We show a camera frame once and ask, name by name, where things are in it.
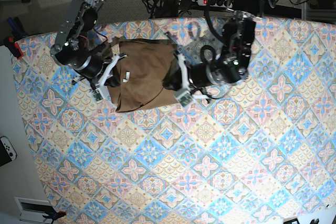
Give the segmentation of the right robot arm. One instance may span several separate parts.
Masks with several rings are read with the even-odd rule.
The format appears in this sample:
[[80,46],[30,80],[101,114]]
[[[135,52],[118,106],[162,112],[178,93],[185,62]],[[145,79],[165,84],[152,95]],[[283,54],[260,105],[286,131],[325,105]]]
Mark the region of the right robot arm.
[[108,38],[95,47],[90,46],[88,32],[95,30],[98,11],[105,1],[72,0],[50,50],[56,64],[68,66],[80,75],[72,83],[88,80],[96,101],[108,97],[108,87],[120,85],[116,65],[127,57],[125,53],[113,54]]

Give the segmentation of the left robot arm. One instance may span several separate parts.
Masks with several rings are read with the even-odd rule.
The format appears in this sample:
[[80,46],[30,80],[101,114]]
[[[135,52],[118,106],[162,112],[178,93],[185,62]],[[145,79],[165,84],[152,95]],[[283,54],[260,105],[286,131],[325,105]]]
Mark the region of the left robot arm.
[[201,63],[189,65],[185,56],[175,51],[175,63],[162,81],[163,88],[174,91],[174,97],[182,106],[187,106],[194,99],[213,99],[206,88],[229,84],[235,86],[248,78],[248,66],[251,47],[255,40],[256,17],[263,15],[265,1],[272,0],[228,0],[227,9],[233,12],[218,33],[214,28],[206,4],[204,15],[210,32],[221,42],[217,51],[210,45],[200,49]]

